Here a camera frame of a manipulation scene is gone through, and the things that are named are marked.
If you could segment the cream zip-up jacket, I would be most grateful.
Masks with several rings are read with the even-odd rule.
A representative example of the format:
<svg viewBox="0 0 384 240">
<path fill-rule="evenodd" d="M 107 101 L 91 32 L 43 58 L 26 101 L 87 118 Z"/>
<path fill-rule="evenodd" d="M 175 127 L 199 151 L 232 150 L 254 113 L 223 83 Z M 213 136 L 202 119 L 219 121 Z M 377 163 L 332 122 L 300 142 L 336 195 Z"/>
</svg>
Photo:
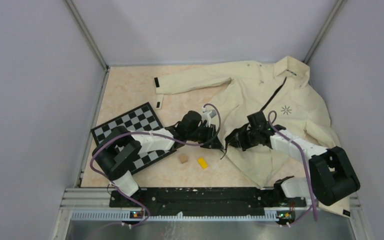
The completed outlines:
<svg viewBox="0 0 384 240">
<path fill-rule="evenodd" d="M 248 115 L 275 111 L 275 123 L 319 146 L 341 145 L 332 129 L 324 99 L 309 85 L 310 67 L 286 56 L 275 63 L 233 61 L 191 68 L 155 77 L 158 95 L 174 95 L 227 84 L 210 103 L 221 115 L 218 138 L 225 143 L 233 130 L 248 122 Z"/>
</svg>

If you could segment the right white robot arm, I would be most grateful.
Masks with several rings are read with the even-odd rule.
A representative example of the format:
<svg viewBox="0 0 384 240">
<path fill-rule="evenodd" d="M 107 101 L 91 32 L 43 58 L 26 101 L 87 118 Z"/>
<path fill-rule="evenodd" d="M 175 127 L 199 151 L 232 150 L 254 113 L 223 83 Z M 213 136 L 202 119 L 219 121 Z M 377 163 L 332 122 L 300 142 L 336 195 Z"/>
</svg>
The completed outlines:
<svg viewBox="0 0 384 240">
<path fill-rule="evenodd" d="M 298 192 L 299 180 L 286 180 L 273 192 L 277 205 L 287 206 L 293 198 L 308 194 L 312 200 L 317 199 L 323 205 L 331 206 L 360 190 L 360 180 L 343 148 L 327 148 L 311 143 L 292 134 L 284 126 L 275 125 L 262 112 L 248 115 L 247 119 L 248 123 L 226 137 L 227 146 L 242 151 L 258 145 L 266 146 L 302 161 L 304 166 L 304 192 Z"/>
</svg>

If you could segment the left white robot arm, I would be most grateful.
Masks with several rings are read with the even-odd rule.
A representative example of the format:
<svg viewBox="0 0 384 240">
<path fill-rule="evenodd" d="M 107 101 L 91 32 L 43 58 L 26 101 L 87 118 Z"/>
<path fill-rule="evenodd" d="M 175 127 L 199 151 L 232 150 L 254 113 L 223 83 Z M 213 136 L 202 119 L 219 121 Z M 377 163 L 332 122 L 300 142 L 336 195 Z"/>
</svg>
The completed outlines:
<svg viewBox="0 0 384 240">
<path fill-rule="evenodd" d="M 156 151 L 175 151 L 183 146 L 222 149 L 220 131 L 211 121 L 220 118 L 218 110 L 189 111 L 176 124 L 158 130 L 130 131 L 118 126 L 93 151 L 92 160 L 102 175 L 122 192 L 121 200 L 129 207 L 140 202 L 139 186 L 130 171 L 140 155 Z"/>
</svg>

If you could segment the yellow rectangular block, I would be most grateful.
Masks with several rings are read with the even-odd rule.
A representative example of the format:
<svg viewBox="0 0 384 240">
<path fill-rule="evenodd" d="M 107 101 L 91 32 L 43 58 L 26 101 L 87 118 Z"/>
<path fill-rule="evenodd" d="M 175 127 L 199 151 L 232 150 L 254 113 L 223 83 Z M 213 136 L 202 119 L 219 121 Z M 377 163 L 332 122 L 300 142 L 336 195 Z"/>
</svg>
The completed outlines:
<svg viewBox="0 0 384 240">
<path fill-rule="evenodd" d="M 198 162 L 198 164 L 200 165 L 200 167 L 203 169 L 203 170 L 205 170 L 206 168 L 208 168 L 208 163 L 205 161 L 205 159 L 204 158 L 202 158 L 202 157 L 200 157 L 200 158 L 198 158 L 197 159 L 197 162 Z"/>
</svg>

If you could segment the small wooden letter cube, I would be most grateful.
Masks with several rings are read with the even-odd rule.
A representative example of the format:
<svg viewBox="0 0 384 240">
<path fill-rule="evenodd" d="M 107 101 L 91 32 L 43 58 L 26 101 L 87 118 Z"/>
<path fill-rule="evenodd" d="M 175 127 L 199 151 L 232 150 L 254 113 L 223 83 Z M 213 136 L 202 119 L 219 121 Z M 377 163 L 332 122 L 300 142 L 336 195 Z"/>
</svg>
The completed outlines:
<svg viewBox="0 0 384 240">
<path fill-rule="evenodd" d="M 185 154 L 181 154 L 181 155 L 179 155 L 179 156 L 178 156 L 178 159 L 179 159 L 179 162 L 180 162 L 181 164 L 185 164 L 185 163 L 187 163 L 187 162 L 189 161 L 188 156 L 185 155 Z"/>
</svg>

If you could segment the black white checkerboard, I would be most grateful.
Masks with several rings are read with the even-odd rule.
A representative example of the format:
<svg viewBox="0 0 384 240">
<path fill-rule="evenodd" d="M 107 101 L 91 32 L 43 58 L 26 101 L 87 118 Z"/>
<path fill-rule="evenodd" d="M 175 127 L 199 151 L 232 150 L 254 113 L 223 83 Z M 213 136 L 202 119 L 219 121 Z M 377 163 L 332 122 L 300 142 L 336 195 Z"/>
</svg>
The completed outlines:
<svg viewBox="0 0 384 240">
<path fill-rule="evenodd" d="M 90 132 L 95 144 L 99 145 L 119 126 L 132 132 L 156 131 L 164 127 L 151 104 L 147 102 L 92 128 Z M 175 150 L 156 150 L 142 153 L 135 157 L 129 165 L 129 170 L 134 175 L 175 152 Z"/>
</svg>

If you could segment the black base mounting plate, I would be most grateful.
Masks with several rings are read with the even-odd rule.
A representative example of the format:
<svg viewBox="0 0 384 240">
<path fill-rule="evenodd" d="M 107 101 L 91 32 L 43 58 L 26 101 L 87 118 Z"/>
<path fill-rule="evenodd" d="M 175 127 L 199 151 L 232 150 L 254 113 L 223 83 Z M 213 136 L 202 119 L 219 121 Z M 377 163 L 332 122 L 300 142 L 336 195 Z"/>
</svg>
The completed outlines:
<svg viewBox="0 0 384 240">
<path fill-rule="evenodd" d="M 306 207 L 305 199 L 287 198 L 279 190 L 255 187 L 148 187 L 128 200 L 116 190 L 111 192 L 111 208 L 136 207 L 137 202 L 152 216 L 188 217 L 262 216 L 266 208 Z"/>
</svg>

